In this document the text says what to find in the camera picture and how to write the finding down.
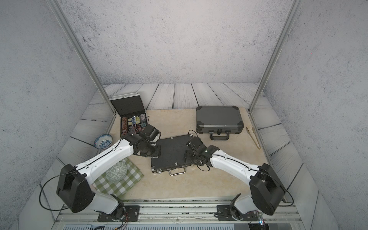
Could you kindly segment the medium black poker case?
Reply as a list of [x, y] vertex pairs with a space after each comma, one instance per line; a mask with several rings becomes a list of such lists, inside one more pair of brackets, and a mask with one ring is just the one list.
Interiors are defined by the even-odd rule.
[[161, 147], [159, 158], [151, 159], [153, 173], [169, 172], [197, 164], [196, 154], [203, 149], [204, 144], [197, 136], [190, 134], [159, 140]]

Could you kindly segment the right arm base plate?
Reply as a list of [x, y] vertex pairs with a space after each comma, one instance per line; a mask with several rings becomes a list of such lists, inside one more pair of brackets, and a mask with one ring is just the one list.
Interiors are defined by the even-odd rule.
[[231, 205], [217, 205], [217, 212], [214, 213], [214, 217], [219, 221], [256, 221], [258, 220], [257, 212], [251, 211], [246, 214], [242, 214], [235, 207]]

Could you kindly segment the large dark grey poker case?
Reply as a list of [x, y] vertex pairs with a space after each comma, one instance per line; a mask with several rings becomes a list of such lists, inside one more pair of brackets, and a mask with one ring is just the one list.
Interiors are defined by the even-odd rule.
[[213, 141], [227, 141], [230, 134], [244, 129], [241, 113], [236, 106], [199, 106], [195, 111], [196, 132], [209, 134]]

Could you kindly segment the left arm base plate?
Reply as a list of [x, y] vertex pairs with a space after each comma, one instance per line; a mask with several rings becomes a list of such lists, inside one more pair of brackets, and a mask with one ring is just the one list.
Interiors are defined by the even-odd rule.
[[140, 214], [140, 206], [118, 206], [112, 214], [99, 213], [98, 222], [137, 222]]

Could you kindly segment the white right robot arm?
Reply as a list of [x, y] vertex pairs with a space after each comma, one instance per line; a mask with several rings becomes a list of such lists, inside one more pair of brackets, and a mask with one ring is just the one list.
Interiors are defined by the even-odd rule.
[[254, 211], [274, 215], [287, 190], [270, 165], [243, 162], [216, 146], [205, 146], [198, 137], [190, 137], [186, 145], [193, 164], [222, 170], [249, 186], [250, 195], [238, 194], [230, 204], [234, 219]]

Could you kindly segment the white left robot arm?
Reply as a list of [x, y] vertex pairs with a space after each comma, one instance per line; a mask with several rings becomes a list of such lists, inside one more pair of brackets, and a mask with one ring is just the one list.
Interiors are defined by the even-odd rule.
[[157, 141], [160, 138], [161, 132], [154, 126], [147, 125], [138, 134], [125, 134], [111, 147], [77, 166], [67, 164], [60, 171], [56, 194], [73, 213], [85, 209], [104, 214], [120, 211], [124, 203], [114, 195], [93, 189], [95, 180], [131, 155], [159, 158], [161, 147], [157, 145]]

